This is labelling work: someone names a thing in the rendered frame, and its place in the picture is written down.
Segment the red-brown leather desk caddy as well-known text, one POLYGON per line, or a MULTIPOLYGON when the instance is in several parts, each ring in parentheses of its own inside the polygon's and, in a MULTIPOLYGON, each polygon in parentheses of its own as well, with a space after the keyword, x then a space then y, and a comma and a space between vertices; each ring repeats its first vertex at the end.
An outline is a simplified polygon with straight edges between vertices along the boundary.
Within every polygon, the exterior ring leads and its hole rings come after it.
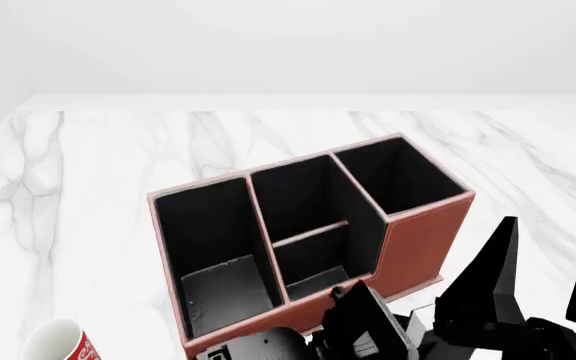
POLYGON ((474 198, 402 134, 152 192, 187 359, 274 326, 309 332, 335 287, 397 299, 436 283, 474 198))

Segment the white mug with red print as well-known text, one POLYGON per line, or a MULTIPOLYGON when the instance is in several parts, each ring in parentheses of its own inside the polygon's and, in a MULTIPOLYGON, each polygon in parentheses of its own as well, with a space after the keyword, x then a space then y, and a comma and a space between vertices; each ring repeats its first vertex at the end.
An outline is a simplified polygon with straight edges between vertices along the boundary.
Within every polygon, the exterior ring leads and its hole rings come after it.
POLYGON ((79 323, 53 320, 37 329, 26 341, 22 360, 101 360, 79 323))

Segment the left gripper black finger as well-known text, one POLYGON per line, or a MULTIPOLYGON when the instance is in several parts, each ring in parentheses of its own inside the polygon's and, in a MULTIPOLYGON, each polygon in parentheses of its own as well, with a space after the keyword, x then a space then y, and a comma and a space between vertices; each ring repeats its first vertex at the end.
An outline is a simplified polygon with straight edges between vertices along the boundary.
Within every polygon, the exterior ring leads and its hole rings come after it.
POLYGON ((387 305, 364 281, 347 292, 336 288, 322 327, 331 360, 409 360, 411 347, 387 305))

